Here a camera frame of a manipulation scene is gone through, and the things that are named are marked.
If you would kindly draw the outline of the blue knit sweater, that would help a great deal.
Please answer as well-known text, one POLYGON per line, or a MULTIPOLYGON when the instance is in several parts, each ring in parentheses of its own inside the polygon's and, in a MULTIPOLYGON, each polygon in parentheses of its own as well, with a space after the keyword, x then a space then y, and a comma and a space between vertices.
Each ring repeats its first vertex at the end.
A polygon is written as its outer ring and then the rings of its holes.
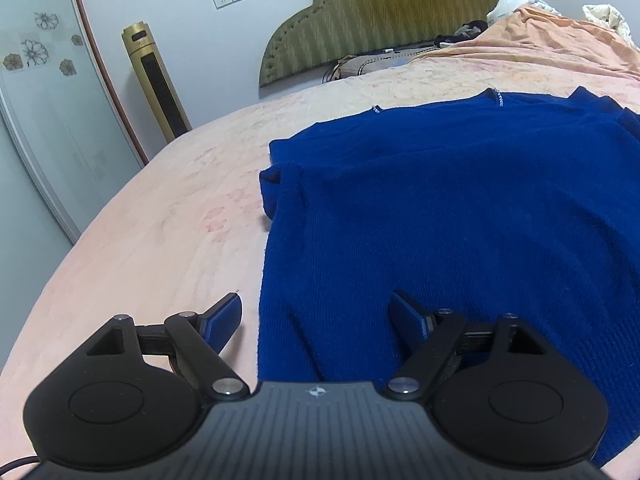
POLYGON ((596 461, 639 434, 639 117, 584 88, 375 107, 270 144, 258 376, 382 384, 393 292, 514 313, 603 393, 596 461))

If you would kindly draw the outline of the dark clothes pile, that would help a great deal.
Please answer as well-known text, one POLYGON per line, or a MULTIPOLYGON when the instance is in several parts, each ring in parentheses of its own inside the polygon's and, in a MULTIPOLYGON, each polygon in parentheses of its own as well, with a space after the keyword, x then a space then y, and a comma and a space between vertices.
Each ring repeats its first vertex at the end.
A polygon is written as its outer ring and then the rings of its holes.
POLYGON ((463 24, 452 35, 438 35, 433 40, 433 44, 436 48, 452 46, 459 42, 475 39, 486 29, 488 29, 488 24, 485 21, 472 21, 463 24))

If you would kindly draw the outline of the pink floral bed sheet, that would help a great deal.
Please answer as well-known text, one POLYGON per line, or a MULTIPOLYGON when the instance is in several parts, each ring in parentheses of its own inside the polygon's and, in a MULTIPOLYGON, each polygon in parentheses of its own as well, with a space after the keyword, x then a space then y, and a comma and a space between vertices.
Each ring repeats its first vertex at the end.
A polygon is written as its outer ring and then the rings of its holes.
POLYGON ((258 174, 269 164, 270 141, 374 106, 464 99, 488 88, 567 96, 579 87, 639 105, 639 81, 629 72, 460 47, 243 108, 172 142, 103 208, 32 308, 1 374, 2 460, 32 454, 22 422, 32 388, 117 313, 153 324, 238 292, 243 324, 224 354, 254 382, 267 238, 258 174))

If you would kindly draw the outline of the gold tower fan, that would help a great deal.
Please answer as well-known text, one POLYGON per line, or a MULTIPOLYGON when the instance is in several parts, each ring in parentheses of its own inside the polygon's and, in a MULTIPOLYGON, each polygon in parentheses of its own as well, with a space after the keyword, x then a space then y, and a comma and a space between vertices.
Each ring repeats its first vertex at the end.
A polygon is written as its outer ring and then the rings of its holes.
POLYGON ((137 22, 125 28, 122 42, 166 141, 171 143, 191 131, 190 120, 168 75, 149 25, 137 22))

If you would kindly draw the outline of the striped beige pillow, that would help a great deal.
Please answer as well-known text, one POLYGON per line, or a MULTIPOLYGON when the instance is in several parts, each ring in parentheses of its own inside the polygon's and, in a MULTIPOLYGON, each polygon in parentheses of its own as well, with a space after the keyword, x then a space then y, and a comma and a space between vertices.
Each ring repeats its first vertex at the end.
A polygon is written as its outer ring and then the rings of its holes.
POLYGON ((422 44, 422 46, 414 48, 384 49, 380 52, 345 56, 324 74, 322 82, 325 84, 326 82, 404 66, 417 56, 434 50, 437 50, 436 46, 422 44))

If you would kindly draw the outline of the white wardrobe door with flowers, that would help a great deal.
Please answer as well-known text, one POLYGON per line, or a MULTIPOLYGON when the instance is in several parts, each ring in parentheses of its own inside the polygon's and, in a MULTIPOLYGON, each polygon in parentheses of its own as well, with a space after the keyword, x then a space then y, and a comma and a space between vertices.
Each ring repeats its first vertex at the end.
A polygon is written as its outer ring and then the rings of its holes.
POLYGON ((1 115, 71 242, 142 168, 75 0, 1 0, 1 115))

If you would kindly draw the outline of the orange peach blanket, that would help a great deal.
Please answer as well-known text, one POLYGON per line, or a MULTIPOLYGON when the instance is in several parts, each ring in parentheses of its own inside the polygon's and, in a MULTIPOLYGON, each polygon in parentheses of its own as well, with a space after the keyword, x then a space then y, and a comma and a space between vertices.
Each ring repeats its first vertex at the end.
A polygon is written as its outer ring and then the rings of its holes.
POLYGON ((567 96, 584 87, 639 106, 639 51, 611 29, 522 6, 473 40, 410 63, 452 96, 474 90, 567 96))

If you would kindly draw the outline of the olive green padded headboard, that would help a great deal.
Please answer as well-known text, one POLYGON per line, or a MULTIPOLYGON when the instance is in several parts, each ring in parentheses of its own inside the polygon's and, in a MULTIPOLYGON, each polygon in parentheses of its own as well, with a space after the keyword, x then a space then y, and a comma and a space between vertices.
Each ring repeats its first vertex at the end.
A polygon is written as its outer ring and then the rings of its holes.
POLYGON ((259 85, 350 54, 405 47, 484 20, 498 0, 312 0, 268 41, 259 85))

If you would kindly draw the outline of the white crumpled cloth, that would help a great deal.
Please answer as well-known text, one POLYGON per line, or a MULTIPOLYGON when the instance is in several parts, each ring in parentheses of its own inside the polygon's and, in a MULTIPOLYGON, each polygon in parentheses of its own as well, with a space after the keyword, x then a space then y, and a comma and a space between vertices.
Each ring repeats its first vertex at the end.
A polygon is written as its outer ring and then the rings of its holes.
POLYGON ((486 22, 491 26, 498 21, 513 14, 521 6, 532 6, 533 8, 549 12, 551 14, 560 15, 550 4, 544 0, 498 0, 496 6, 486 15, 486 22))

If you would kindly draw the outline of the cream crumpled cloth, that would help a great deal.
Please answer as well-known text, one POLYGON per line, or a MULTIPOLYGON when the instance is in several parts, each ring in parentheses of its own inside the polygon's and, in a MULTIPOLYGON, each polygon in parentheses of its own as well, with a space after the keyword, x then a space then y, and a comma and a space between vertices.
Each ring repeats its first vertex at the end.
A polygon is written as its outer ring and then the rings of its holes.
POLYGON ((626 18, 612 4, 584 4, 582 14, 588 22, 616 32, 626 44, 636 50, 639 49, 632 39, 631 29, 626 18))

